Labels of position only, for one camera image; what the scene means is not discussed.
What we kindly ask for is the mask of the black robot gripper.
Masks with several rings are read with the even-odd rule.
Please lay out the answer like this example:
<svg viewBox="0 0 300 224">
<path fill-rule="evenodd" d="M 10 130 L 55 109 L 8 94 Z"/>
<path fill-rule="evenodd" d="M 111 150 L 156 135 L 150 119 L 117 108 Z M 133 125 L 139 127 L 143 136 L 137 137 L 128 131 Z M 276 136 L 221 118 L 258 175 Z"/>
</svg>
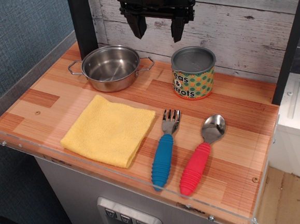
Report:
<svg viewBox="0 0 300 224">
<path fill-rule="evenodd" d="M 171 33 L 174 42 L 181 40 L 183 29 L 194 19 L 195 0 L 118 0 L 120 12 L 133 34 L 141 39 L 146 27 L 145 17 L 172 19 Z"/>
</svg>

